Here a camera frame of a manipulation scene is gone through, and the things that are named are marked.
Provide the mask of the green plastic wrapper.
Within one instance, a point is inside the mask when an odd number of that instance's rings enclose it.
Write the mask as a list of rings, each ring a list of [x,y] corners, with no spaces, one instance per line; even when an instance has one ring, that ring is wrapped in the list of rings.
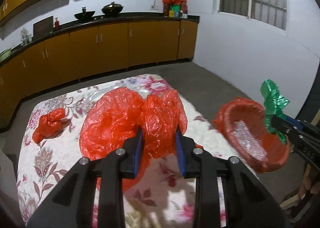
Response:
[[[283,145],[287,145],[286,136],[272,127],[272,117],[277,116],[280,119],[285,119],[283,108],[285,108],[290,101],[280,94],[278,86],[271,79],[263,81],[260,87],[260,93],[264,98],[264,125],[270,134],[277,134]]]

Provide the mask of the clear bubble wrap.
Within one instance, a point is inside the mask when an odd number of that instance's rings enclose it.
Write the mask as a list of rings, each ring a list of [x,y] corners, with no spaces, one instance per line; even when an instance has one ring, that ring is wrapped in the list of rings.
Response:
[[[240,146],[250,156],[259,161],[266,161],[267,152],[263,149],[262,143],[251,134],[244,121],[235,122],[234,134]]]

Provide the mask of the red plastic trash basket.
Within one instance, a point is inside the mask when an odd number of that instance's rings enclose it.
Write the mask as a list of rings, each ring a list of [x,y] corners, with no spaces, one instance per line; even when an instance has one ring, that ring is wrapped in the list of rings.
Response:
[[[282,144],[264,125],[264,107],[237,97],[223,105],[213,124],[229,144],[257,173],[282,168],[289,157],[289,144]]]

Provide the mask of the lower wooden kitchen cabinets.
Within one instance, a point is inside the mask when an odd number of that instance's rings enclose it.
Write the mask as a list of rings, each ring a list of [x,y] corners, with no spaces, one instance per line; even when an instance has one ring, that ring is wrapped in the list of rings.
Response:
[[[195,15],[124,15],[74,24],[12,52],[1,62],[1,129],[38,93],[117,70],[193,59],[199,22]]]

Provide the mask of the floral tablecloth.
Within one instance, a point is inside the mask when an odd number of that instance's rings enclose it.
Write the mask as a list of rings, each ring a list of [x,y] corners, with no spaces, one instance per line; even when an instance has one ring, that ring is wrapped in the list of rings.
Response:
[[[17,195],[27,223],[63,176],[81,158],[80,131],[89,110],[102,95],[126,87],[141,97],[160,95],[170,85],[159,75],[144,74],[89,86],[38,103],[22,140],[17,170]],[[55,138],[36,144],[32,135],[42,115],[64,108],[67,126]],[[191,227],[195,204],[193,179],[183,179],[174,155],[152,160],[143,179],[124,195],[127,227]]]

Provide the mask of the small orange plastic bag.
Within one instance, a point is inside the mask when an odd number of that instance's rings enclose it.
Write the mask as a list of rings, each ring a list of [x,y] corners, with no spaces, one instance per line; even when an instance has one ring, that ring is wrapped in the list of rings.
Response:
[[[39,125],[33,132],[32,139],[39,144],[43,139],[57,134],[63,129],[63,122],[66,116],[64,108],[57,108],[48,114],[42,115],[39,119]]]

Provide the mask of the green pot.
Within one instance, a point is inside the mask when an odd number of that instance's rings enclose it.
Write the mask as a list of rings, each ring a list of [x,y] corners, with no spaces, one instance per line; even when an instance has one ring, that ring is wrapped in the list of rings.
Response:
[[[0,62],[3,62],[11,55],[11,49],[6,49],[0,53]]]

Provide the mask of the glass jar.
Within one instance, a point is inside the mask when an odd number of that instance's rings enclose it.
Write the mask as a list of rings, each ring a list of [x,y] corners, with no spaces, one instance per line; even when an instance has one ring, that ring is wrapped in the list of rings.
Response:
[[[20,34],[22,46],[28,45],[32,42],[32,36],[25,27],[22,28]]]

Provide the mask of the dark cutting board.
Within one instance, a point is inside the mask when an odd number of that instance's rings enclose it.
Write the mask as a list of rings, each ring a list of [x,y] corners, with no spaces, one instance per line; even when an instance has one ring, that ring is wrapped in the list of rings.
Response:
[[[43,36],[52,33],[53,25],[53,16],[49,16],[33,24],[33,40],[42,38]]]

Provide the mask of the red bottle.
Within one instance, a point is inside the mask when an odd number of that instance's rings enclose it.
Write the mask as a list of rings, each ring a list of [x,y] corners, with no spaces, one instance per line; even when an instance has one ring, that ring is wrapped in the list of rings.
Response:
[[[59,23],[58,17],[55,18],[54,27],[56,31],[60,29],[60,23]]]

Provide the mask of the red bag over containers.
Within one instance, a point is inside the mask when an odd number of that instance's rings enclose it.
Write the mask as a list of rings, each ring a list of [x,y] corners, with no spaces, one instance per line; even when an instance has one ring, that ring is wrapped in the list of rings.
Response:
[[[163,15],[171,18],[183,18],[188,14],[187,0],[162,0]]]

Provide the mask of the black wok with lid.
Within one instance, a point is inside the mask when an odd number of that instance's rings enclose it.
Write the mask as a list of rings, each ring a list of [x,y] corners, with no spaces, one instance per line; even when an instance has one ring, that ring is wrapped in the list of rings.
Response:
[[[123,10],[123,6],[121,4],[117,4],[114,1],[110,4],[104,6],[101,11],[104,15],[109,17],[117,16]]]

